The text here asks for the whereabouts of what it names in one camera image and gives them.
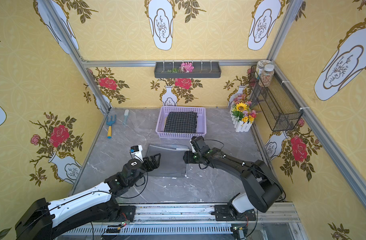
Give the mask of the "plain grey pillowcase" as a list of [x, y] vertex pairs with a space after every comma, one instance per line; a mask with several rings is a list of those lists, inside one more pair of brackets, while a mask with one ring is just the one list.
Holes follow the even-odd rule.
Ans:
[[161, 154], [160, 166], [149, 172], [153, 177], [183, 178], [186, 176], [187, 165], [184, 162], [184, 154], [190, 148], [185, 145], [149, 145], [147, 157]]

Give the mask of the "purple plastic basket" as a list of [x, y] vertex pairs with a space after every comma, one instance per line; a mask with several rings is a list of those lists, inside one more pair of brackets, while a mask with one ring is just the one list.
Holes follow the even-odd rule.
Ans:
[[206, 109], [202, 107], [163, 106], [156, 133], [161, 139], [191, 139], [207, 133]]

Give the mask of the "black grid pillowcase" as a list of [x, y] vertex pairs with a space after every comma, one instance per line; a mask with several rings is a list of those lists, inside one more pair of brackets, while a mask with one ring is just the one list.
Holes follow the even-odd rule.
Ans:
[[195, 112], [170, 112], [164, 132], [194, 134], [197, 132], [197, 118], [198, 114]]

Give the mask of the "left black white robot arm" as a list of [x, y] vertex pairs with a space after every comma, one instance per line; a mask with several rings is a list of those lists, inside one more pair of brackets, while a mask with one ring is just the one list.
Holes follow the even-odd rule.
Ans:
[[84, 224], [122, 216], [117, 198], [160, 166], [161, 154], [129, 160], [97, 186], [60, 200], [36, 200], [15, 225], [18, 240], [53, 240]]

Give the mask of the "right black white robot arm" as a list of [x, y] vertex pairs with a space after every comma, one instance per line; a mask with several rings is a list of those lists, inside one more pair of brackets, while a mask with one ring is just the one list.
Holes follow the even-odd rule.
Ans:
[[202, 164], [237, 177], [243, 183], [248, 200], [258, 211], [267, 212], [284, 194], [283, 187], [263, 161], [242, 161], [221, 149], [211, 149], [203, 137], [193, 137], [191, 145], [193, 150], [186, 151], [183, 157], [186, 164]]

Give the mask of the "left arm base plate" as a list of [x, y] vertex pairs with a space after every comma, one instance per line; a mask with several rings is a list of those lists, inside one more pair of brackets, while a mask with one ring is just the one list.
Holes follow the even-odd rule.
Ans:
[[119, 206], [111, 213], [109, 220], [112, 222], [129, 221], [131, 223], [134, 221], [135, 213], [136, 213], [136, 206], [132, 205]]

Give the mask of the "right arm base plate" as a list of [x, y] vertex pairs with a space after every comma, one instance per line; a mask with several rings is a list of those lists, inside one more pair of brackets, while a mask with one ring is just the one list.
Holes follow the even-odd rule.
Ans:
[[256, 221], [257, 215], [254, 209], [239, 213], [234, 207], [229, 205], [215, 205], [211, 213], [216, 221]]

